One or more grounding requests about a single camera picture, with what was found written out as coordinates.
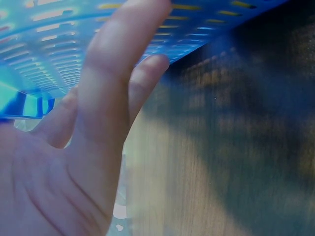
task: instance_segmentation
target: finger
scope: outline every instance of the finger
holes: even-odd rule
[[[143,104],[168,68],[168,57],[158,55],[144,59],[133,70],[129,82],[130,125],[132,125]]]
[[[73,133],[77,103],[77,87],[74,87],[30,133],[43,138],[55,148],[64,148]]]
[[[91,143],[102,149],[109,141],[122,145],[129,128],[131,72],[170,6],[169,0],[129,0],[92,40],[79,87],[75,146]]]
[[[170,7],[169,0],[127,1],[87,51],[79,83],[77,122],[66,149],[67,168],[108,223],[130,125],[130,75]]]

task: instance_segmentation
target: blue plastic tray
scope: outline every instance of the blue plastic tray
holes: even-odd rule
[[[179,60],[286,0],[174,0],[143,55]],[[0,0],[0,118],[42,118],[80,78],[88,43],[125,0]]]

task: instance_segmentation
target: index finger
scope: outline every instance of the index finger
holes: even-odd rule
[[[74,142],[125,138],[117,130],[129,128],[130,74],[170,9],[170,0],[128,0],[92,40],[80,80]]]
[[[66,150],[67,168],[93,206],[108,218],[129,129],[130,75],[170,9],[169,0],[129,0],[88,48],[79,83],[77,122]]]

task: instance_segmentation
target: palm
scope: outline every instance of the palm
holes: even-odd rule
[[[32,132],[0,124],[1,235],[107,232],[124,141],[168,60],[130,68],[169,7],[169,0],[128,1],[92,41],[78,89]]]

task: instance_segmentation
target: wooden surface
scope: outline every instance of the wooden surface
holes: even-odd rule
[[[315,235],[315,3],[172,66],[126,142],[134,236]]]

